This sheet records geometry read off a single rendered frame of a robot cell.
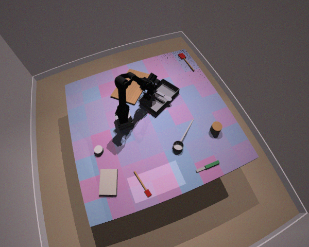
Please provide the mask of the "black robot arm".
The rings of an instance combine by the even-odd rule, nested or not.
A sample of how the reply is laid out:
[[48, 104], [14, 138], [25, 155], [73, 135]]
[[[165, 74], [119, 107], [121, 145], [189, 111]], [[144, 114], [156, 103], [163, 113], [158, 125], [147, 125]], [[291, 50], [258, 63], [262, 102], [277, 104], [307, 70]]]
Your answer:
[[[152, 88], [152, 83], [156, 80], [158, 76], [150, 73], [148, 78], [139, 78], [132, 72], [126, 74], [120, 74], [114, 80], [115, 86], [118, 89], [118, 100], [119, 105], [117, 106], [115, 114], [118, 116], [119, 123], [124, 124], [128, 122], [129, 106], [126, 103], [126, 88], [131, 85], [132, 81], [135, 81], [140, 86], [139, 88], [143, 91], [150, 90]], [[129, 78], [128, 81], [126, 78]]]

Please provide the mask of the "white cylinder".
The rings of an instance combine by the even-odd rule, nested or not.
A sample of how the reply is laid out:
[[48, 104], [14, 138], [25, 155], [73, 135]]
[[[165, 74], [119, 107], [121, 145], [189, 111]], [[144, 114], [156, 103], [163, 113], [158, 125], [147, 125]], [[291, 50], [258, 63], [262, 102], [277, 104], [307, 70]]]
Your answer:
[[102, 148], [102, 146], [95, 146], [94, 151], [97, 155], [102, 155], [104, 152], [104, 149]]

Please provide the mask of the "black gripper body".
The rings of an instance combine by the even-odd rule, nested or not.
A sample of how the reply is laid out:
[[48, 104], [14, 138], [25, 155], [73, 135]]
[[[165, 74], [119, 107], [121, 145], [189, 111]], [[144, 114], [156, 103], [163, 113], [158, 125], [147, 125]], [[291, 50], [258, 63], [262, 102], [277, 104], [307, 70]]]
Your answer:
[[156, 88], [156, 85], [155, 85], [155, 84], [159, 84], [159, 83], [160, 83], [160, 80], [159, 80], [159, 79], [156, 79], [156, 80], [154, 81], [154, 83], [151, 84], [151, 85], [152, 85], [152, 88], [151, 88], [150, 90], [148, 90], [147, 94], [144, 94], [144, 95], [143, 95], [143, 98], [145, 98], [145, 99], [147, 99], [147, 100], [150, 100], [150, 99], [151, 99], [151, 96], [150, 96], [149, 94], [152, 95], [154, 89]]

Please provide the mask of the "red spatula with wooden handle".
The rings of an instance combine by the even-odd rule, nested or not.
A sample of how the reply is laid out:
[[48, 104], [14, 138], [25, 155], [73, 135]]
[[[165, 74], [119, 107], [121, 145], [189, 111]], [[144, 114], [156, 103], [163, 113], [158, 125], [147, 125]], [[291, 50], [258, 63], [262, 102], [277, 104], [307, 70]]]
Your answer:
[[[184, 59], [185, 60], [185, 58], [186, 58], [186, 56], [183, 54], [183, 53], [180, 53], [180, 54], [178, 54], [179, 55], [179, 57], [181, 58], [181, 59]], [[185, 60], [186, 61], [186, 60]], [[187, 61], [186, 61], [187, 62]], [[190, 64], [187, 62], [187, 64], [190, 66]], [[193, 71], [195, 71], [191, 66], [190, 66], [190, 68], [193, 70]]]

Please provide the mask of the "wooden board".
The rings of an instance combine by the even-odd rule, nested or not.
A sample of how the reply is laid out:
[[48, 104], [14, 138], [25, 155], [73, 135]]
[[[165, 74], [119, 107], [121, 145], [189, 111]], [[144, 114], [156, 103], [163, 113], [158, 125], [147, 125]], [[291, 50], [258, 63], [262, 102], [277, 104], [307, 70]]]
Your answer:
[[[148, 76], [150, 75], [150, 74], [139, 72], [139, 71], [136, 71], [136, 70], [133, 70], [133, 69], [129, 69], [127, 71], [127, 73], [128, 72], [132, 72], [133, 74], [135, 74], [139, 78], [143, 78], [143, 77], [148, 78]], [[131, 85], [129, 85], [126, 88], [126, 102], [133, 104], [133, 105], [136, 104], [138, 98], [141, 96], [141, 94], [143, 92], [143, 90], [141, 90], [139, 87], [140, 86], [138, 85], [137, 82], [132, 81]], [[118, 89], [116, 88], [110, 96], [112, 98], [118, 99]]]

